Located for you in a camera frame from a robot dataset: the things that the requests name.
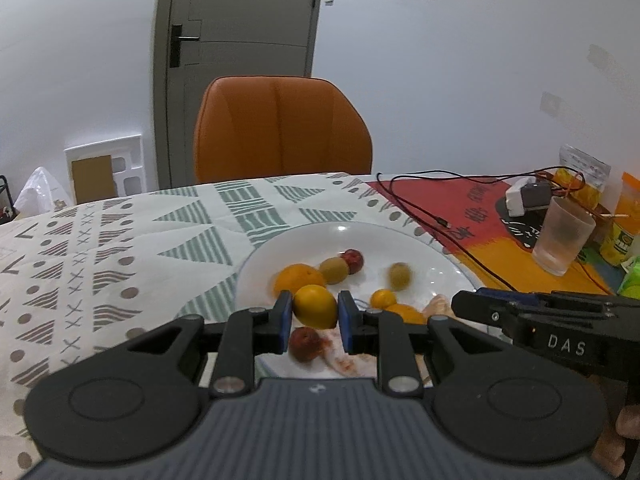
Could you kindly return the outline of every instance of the door frame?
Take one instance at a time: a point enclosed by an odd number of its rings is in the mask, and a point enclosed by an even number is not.
[[[156,18],[153,38],[152,67],[152,107],[154,137],[156,145],[156,168],[159,189],[172,187],[171,165],[169,162],[169,129],[167,121],[167,91],[169,69],[169,42],[171,31],[171,7],[173,0],[156,1]],[[306,42],[305,76],[311,76],[316,31],[321,0],[315,0],[312,7],[309,34]]]

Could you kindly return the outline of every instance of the glass cup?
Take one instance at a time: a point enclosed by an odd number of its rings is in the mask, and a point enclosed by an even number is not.
[[[568,198],[552,197],[533,248],[536,263],[555,276],[563,276],[591,235],[595,220]]]

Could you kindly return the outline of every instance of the orange lid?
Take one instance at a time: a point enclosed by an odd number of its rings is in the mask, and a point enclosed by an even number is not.
[[[640,191],[640,180],[636,179],[636,177],[634,177],[632,174],[627,173],[626,171],[622,174],[622,182],[624,182],[628,186],[631,186],[636,191]]]

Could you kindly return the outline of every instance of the plastic jar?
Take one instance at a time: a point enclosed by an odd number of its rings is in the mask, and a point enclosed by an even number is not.
[[[640,180],[631,174],[622,174],[622,193],[616,206],[616,215],[609,234],[600,247],[601,256],[613,266],[627,260],[634,238],[640,233]]]

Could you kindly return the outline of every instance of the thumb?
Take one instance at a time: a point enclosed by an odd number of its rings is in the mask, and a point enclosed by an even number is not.
[[[625,438],[640,439],[640,405],[625,406],[620,410],[616,433]]]

